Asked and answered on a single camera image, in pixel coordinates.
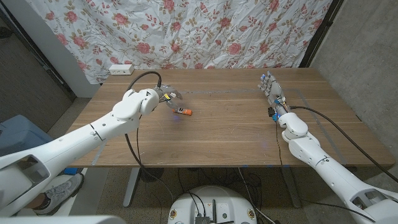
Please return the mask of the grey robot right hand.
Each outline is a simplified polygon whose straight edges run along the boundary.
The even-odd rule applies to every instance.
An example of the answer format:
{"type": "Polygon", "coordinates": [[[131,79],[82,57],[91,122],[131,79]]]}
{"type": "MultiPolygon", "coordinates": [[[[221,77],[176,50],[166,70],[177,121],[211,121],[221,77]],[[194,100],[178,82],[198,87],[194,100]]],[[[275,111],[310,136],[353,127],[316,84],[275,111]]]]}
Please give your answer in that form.
{"type": "Polygon", "coordinates": [[[265,94],[270,104],[268,108],[269,117],[277,121],[282,115],[290,112],[284,92],[270,71],[262,74],[260,80],[261,82],[257,87],[265,94]]]}

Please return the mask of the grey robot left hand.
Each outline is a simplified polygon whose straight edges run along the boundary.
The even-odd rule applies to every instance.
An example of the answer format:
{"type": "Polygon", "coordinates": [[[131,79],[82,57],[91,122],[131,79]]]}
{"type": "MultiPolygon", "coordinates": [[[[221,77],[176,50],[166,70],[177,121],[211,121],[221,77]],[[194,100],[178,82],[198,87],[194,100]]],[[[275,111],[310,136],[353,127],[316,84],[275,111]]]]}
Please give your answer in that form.
{"type": "Polygon", "coordinates": [[[159,96],[159,103],[165,102],[166,105],[173,110],[178,110],[180,108],[179,105],[174,102],[174,98],[182,100],[183,97],[174,87],[170,85],[161,85],[160,87],[156,86],[154,90],[159,96]]]}

